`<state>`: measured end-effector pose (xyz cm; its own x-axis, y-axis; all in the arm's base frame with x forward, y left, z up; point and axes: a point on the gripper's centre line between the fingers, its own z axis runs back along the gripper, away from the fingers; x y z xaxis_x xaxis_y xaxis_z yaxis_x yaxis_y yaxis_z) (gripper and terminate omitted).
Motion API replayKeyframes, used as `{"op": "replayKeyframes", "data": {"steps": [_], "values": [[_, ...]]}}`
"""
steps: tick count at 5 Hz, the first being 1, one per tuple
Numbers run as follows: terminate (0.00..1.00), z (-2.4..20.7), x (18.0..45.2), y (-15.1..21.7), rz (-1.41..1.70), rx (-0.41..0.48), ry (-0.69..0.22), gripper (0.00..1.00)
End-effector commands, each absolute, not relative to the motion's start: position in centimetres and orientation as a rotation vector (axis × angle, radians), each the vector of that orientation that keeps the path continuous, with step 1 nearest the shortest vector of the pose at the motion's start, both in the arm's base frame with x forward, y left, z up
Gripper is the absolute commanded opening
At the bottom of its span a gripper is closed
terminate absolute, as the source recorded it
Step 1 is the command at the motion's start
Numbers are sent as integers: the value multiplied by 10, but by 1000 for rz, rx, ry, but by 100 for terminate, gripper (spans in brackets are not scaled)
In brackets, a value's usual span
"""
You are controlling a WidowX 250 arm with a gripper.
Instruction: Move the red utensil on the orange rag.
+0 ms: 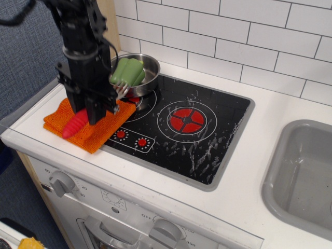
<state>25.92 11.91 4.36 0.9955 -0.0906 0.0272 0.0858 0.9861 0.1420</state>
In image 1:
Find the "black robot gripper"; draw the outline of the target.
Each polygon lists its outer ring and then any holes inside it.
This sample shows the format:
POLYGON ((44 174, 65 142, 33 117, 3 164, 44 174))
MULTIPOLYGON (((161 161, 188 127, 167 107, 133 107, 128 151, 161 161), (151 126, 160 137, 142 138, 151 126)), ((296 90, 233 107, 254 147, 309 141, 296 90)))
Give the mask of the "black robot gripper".
POLYGON ((99 46, 90 53, 62 48, 66 63, 58 63, 59 82, 65 86, 71 108, 76 114, 86 107, 88 121, 96 124, 106 110, 117 113, 117 93, 109 83, 112 72, 110 48, 99 46))

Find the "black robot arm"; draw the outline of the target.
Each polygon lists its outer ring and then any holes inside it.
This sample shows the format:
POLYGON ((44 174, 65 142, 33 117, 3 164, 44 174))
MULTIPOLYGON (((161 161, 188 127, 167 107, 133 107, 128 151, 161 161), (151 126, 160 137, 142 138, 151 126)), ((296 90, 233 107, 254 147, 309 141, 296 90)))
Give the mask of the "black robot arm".
POLYGON ((67 62, 58 63, 58 81, 63 84, 74 113, 85 109, 88 121, 96 124, 106 112, 118 110, 119 96, 109 78, 116 64, 110 50, 115 46, 104 38, 106 18, 96 1, 44 1, 63 39, 67 62))

